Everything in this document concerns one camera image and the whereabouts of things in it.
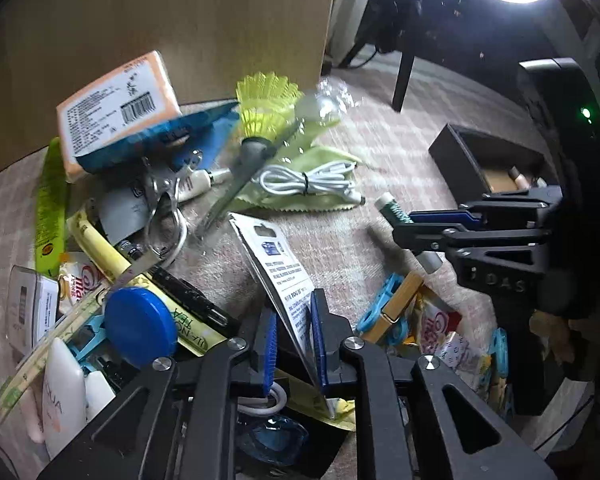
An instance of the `blue bottle cap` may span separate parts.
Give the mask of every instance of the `blue bottle cap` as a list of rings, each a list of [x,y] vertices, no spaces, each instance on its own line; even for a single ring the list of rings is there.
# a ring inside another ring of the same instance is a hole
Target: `blue bottle cap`
[[[107,338],[136,368],[175,352],[176,323],[162,300],[150,290],[130,286],[115,291],[107,300],[104,318]]]

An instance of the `white lotion bottle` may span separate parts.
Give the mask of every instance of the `white lotion bottle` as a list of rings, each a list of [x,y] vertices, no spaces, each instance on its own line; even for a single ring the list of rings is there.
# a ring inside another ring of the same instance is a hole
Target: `white lotion bottle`
[[[71,351],[55,338],[49,349],[42,387],[42,425],[53,459],[87,423],[84,374]]]

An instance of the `white usb cable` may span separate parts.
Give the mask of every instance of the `white usb cable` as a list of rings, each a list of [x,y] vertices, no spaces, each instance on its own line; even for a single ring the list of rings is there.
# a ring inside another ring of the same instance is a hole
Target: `white usb cable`
[[[330,193],[339,195],[352,204],[363,205],[365,197],[356,191],[355,182],[344,177],[355,167],[356,163],[350,160],[334,160],[311,171],[302,172],[270,164],[262,168],[251,181],[275,196]]]
[[[266,399],[251,398],[251,397],[238,397],[238,411],[251,416],[271,416],[285,407],[286,405],[286,391],[278,383],[271,385],[269,395],[272,396],[276,403],[270,408],[267,407],[269,403],[269,397]]]

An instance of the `metal screw head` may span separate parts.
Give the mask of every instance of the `metal screw head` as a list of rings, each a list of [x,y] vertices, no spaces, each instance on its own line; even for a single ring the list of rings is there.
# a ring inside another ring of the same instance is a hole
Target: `metal screw head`
[[[231,350],[244,350],[247,346],[247,342],[241,337],[232,337],[226,343]]]
[[[418,361],[425,370],[435,370],[440,366],[440,359],[435,355],[423,355],[418,358]]]
[[[168,357],[158,357],[154,359],[154,362],[151,364],[157,372],[166,372],[169,368],[171,368],[171,359]]]
[[[364,340],[354,335],[351,337],[347,337],[344,340],[344,346],[346,346],[349,350],[360,350],[364,345]]]

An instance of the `chair leg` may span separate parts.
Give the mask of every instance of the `chair leg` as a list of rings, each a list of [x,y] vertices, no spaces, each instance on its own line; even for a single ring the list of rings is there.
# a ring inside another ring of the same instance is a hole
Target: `chair leg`
[[[404,96],[407,94],[407,86],[411,77],[411,69],[413,68],[413,59],[415,58],[414,50],[410,48],[407,52],[403,52],[400,57],[400,69],[398,70],[398,79],[395,81],[394,98],[391,101],[391,108],[400,113],[404,104]]]

